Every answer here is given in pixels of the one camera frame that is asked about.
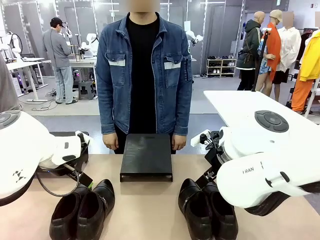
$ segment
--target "denim jacket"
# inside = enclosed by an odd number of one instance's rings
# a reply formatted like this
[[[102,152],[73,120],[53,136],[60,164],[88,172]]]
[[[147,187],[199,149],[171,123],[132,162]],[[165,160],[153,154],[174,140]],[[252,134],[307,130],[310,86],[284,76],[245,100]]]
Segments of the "denim jacket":
[[[157,16],[160,27],[150,59],[156,133],[186,136],[192,94],[188,39],[180,26]],[[133,53],[126,21],[127,17],[108,24],[99,39],[96,75],[102,134],[114,133],[114,124],[129,132]]]

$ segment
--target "beige table surface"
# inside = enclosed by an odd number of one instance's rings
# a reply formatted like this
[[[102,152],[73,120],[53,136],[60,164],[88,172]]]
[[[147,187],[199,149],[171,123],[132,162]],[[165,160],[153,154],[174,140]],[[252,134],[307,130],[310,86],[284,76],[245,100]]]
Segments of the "beige table surface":
[[[178,208],[178,192],[185,178],[197,179],[209,164],[203,155],[174,155],[173,183],[123,182],[121,155],[90,155],[85,172],[94,180],[111,180],[115,207],[104,222],[101,240],[190,240]],[[69,178],[47,178],[45,184],[59,193],[71,190]],[[15,202],[0,207],[1,240],[50,240],[49,225],[59,198],[46,193],[33,180]],[[304,197],[291,197],[265,217],[236,209],[237,240],[320,240],[320,216]]]

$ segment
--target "denim shorts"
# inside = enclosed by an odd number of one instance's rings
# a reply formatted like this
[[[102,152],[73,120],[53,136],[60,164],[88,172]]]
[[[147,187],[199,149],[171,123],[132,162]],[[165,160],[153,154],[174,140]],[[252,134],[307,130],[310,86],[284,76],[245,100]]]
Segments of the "denim shorts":
[[[267,72],[271,71],[271,68],[267,66],[267,63],[268,63],[268,59],[263,58],[261,62],[260,70],[259,70],[259,75],[266,74]]]

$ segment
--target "shoe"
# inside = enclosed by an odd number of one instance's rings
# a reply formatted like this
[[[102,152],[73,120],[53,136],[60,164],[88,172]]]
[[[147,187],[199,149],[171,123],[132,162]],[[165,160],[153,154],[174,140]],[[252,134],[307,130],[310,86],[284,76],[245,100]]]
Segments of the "shoe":
[[[178,205],[185,217],[192,240],[211,240],[212,210],[208,198],[198,185],[190,178],[184,180]]]
[[[51,217],[49,235],[52,240],[76,238],[77,215],[83,197],[89,189],[80,184],[74,192],[60,199]]]
[[[83,198],[77,216],[77,240],[98,240],[104,221],[114,206],[114,188],[108,179],[104,179]]]
[[[72,100],[72,102],[70,102],[70,103],[66,103],[66,105],[69,105],[69,104],[76,104],[77,102],[78,102],[77,100],[73,99],[73,100]]]
[[[238,235],[238,222],[234,206],[224,200],[217,185],[209,182],[202,189],[212,209],[212,231],[216,240],[235,240]]]

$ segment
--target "floor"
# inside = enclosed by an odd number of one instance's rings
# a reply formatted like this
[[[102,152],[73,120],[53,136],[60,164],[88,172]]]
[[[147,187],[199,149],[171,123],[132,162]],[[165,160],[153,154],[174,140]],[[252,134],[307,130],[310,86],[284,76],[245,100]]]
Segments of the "floor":
[[[211,131],[218,131],[225,125],[223,120],[217,114],[217,110],[209,103],[203,94],[205,90],[236,90],[240,80],[236,77],[226,78],[194,78],[193,93],[191,100],[191,110],[189,118],[189,134],[187,146],[178,151],[177,154],[205,154],[207,151],[202,145],[196,147],[190,146],[190,139],[209,129]],[[45,97],[48,92],[55,88],[54,79],[46,80],[49,86],[39,89],[37,91],[39,98],[46,98],[48,100],[53,97]],[[294,86],[294,82],[281,84],[280,103],[285,104],[288,100],[288,92]],[[30,95],[25,95],[19,98],[20,101],[25,102],[32,98]],[[87,131],[94,141],[91,142],[89,152],[91,154],[112,154],[102,142],[102,135],[100,130],[100,118],[98,100],[82,100],[77,104],[56,106],[55,102],[39,104],[39,103],[22,103],[24,110],[35,116],[37,120],[43,123],[49,131]],[[51,110],[45,110],[43,107],[48,107]],[[309,194],[306,199],[320,213],[320,195]]]
[[[39,99],[54,100],[52,96],[46,96],[52,89],[55,88],[54,78],[45,78],[45,83],[48,86],[41,88],[37,91]],[[206,90],[236,90],[239,86],[240,79],[237,77],[212,77],[212,78],[194,78],[192,86],[192,99],[191,99],[191,114],[217,114],[215,107],[207,100],[204,95]],[[288,92],[294,86],[294,82],[282,83],[280,103],[286,104],[288,100]],[[50,104],[39,102],[27,102],[28,99],[33,98],[33,93],[19,97],[24,111],[32,116],[98,116],[99,107],[98,100],[81,100],[77,104],[57,105],[54,101]]]

